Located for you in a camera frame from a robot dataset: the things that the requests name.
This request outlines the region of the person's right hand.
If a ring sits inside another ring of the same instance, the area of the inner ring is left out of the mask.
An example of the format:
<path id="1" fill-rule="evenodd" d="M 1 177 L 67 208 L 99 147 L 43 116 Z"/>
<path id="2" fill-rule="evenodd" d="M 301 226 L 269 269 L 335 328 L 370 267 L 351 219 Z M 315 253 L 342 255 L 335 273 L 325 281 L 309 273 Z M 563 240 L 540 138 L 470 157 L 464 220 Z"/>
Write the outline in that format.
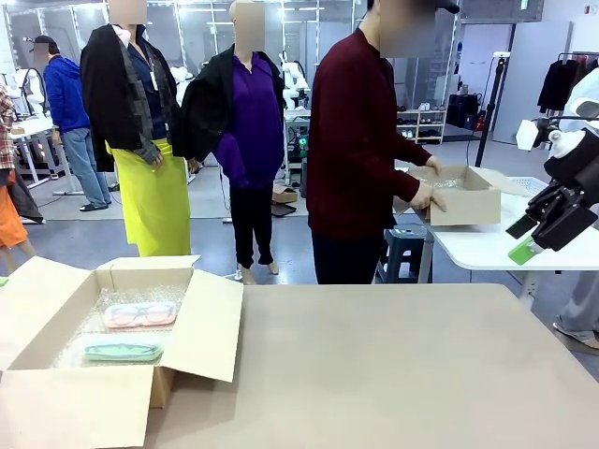
<path id="1" fill-rule="evenodd" d="M 431 203 L 435 204 L 440 210 L 446 211 L 446 202 L 443 196 L 431 185 L 420 181 L 416 194 L 410 200 L 409 204 L 415 210 L 424 210 Z"/>

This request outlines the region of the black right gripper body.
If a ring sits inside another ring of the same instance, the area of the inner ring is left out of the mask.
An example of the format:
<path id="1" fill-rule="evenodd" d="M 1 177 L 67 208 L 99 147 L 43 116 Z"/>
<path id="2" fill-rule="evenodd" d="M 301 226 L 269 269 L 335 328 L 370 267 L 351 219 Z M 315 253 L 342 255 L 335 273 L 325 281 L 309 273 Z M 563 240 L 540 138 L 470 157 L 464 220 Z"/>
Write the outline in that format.
<path id="1" fill-rule="evenodd" d="M 561 186 L 582 193 L 585 206 L 598 203 L 598 136 L 590 130 L 551 133 L 544 168 Z"/>

